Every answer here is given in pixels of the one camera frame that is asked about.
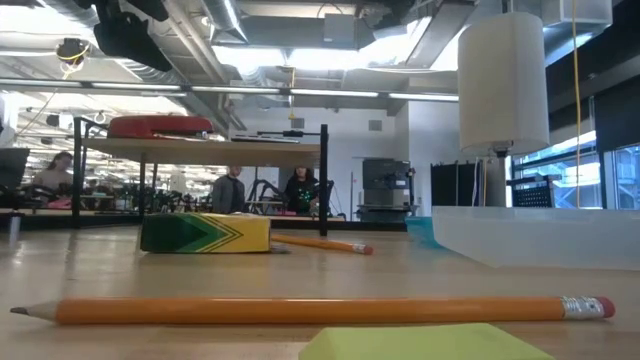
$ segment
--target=red case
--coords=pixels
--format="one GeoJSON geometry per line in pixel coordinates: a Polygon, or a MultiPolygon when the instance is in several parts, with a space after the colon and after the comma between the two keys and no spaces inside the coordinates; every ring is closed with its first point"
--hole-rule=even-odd
{"type": "Polygon", "coordinates": [[[213,126],[200,116],[121,116],[111,120],[107,137],[154,139],[155,134],[194,136],[202,132],[212,133],[213,126]]]}

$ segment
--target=computer monitor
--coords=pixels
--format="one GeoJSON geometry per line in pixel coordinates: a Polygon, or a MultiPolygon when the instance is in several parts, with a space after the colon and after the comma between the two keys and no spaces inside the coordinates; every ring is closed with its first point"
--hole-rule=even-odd
{"type": "Polygon", "coordinates": [[[23,148],[0,149],[0,185],[10,190],[20,187],[29,151],[23,148]]]}

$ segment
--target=white cylinder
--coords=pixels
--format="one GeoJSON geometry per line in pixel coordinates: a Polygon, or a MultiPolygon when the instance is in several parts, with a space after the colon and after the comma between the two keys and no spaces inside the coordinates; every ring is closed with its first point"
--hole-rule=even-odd
{"type": "Polygon", "coordinates": [[[527,154],[549,146],[549,111],[540,18],[495,16],[459,40],[460,148],[527,154]]]}

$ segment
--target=metal ferrule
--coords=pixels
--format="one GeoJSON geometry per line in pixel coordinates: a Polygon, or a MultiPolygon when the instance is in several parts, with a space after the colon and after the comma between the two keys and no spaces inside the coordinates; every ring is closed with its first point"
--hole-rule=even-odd
{"type": "Polygon", "coordinates": [[[592,297],[562,297],[564,318],[567,320],[591,320],[604,318],[604,307],[592,297]]]}

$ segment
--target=wire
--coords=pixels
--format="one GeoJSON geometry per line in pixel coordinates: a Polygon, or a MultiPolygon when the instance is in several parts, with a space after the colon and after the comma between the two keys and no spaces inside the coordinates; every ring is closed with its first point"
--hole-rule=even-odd
{"type": "Polygon", "coordinates": [[[338,5],[336,5],[336,4],[334,4],[334,3],[332,3],[331,1],[327,1],[327,2],[323,3],[322,5],[320,5],[320,8],[318,9],[318,13],[316,14],[316,18],[319,18],[319,17],[320,17],[320,11],[322,11],[322,9],[324,9],[324,7],[325,7],[325,6],[327,6],[327,5],[331,5],[331,6],[333,6],[334,8],[338,9],[338,11],[340,11],[340,14],[344,14],[344,12],[342,11],[342,9],[340,9],[340,8],[338,7],[338,5]]]}
{"type": "Polygon", "coordinates": [[[576,208],[580,209],[580,123],[582,120],[582,104],[580,99],[580,74],[578,71],[578,35],[576,30],[577,0],[573,2],[573,14],[571,15],[571,31],[573,33],[573,80],[576,89],[576,127],[578,131],[576,146],[576,208]]]}
{"type": "MultiPolygon", "coordinates": [[[[80,58],[80,56],[82,56],[83,53],[85,53],[87,51],[87,49],[89,48],[89,46],[87,46],[85,48],[85,50],[78,54],[78,55],[74,55],[73,56],[73,64],[71,66],[74,66],[76,64],[76,62],[78,61],[78,59],[80,58]]],[[[76,71],[81,70],[82,68],[77,68],[73,71],[64,71],[64,75],[62,76],[62,80],[67,80],[67,78],[73,74],[76,71]]],[[[27,125],[25,125],[19,132],[17,132],[14,136],[14,139],[17,138],[18,136],[22,135],[25,131],[27,131],[31,125],[36,122],[36,120],[38,120],[38,118],[40,117],[40,115],[42,115],[42,113],[47,109],[47,106],[49,106],[49,103],[51,102],[51,100],[53,100],[53,98],[56,96],[56,94],[58,93],[58,88],[55,88],[55,90],[53,90],[53,93],[51,94],[51,96],[49,96],[49,98],[47,99],[47,101],[44,103],[44,105],[42,105],[42,108],[40,108],[40,110],[38,111],[38,113],[36,114],[36,116],[33,117],[33,119],[31,119],[27,125]]]]}

